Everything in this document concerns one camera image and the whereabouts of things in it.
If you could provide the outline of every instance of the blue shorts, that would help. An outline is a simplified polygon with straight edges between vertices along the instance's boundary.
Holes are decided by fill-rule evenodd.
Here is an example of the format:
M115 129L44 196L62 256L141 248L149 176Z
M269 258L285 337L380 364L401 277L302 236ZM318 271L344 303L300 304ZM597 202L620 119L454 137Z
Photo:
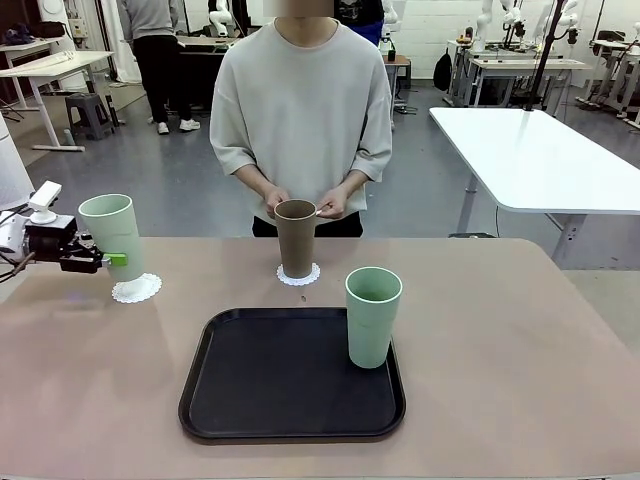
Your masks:
M373 43L376 47L380 44L380 39L382 38L382 26L384 25L384 21L376 22L371 25L364 25L361 27L350 26L349 28L356 32L358 35L366 38L371 43Z

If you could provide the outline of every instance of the lace coaster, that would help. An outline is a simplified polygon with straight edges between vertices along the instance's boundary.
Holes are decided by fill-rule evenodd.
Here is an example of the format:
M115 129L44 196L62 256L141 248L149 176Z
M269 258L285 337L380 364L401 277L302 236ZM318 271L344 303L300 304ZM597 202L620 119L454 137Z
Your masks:
M160 291L162 280L157 275L144 273L130 282L118 282L111 292L120 303L138 303L153 297Z
M292 285L294 287L301 287L302 285L309 285L315 282L320 277L320 267L317 263L311 265L311 273L304 278L289 278L284 274L284 268L282 265L278 267L276 272L280 281L286 285Z

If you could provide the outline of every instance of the gray sweatshirt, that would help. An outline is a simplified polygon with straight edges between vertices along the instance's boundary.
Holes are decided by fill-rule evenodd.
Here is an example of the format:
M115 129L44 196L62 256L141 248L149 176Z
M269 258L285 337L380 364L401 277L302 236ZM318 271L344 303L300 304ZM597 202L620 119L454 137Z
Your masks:
M382 179L391 158L390 110L389 80L371 42L340 25L324 45L300 48L271 23L225 55L211 143L226 174L253 164L291 198L318 202L350 170ZM273 223L262 198L249 195L251 212ZM346 215L366 208L363 187Z
M127 42L150 35L173 35L178 0L118 0L118 13Z

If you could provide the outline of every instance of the person's right hand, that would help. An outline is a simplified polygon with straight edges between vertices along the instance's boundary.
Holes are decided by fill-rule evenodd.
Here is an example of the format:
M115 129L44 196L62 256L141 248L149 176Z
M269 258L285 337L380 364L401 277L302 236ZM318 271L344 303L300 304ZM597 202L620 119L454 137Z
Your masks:
M282 188L276 187L270 188L264 196L264 201L267 204L267 215L271 218L275 218L275 209L278 204L289 200L289 194Z

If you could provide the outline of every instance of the person in dark shirt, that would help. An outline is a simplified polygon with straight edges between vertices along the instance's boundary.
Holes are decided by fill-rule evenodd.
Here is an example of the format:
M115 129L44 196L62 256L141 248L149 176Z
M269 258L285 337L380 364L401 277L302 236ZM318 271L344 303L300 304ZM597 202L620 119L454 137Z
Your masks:
M336 0L335 18L374 45L380 43L384 25L382 0Z

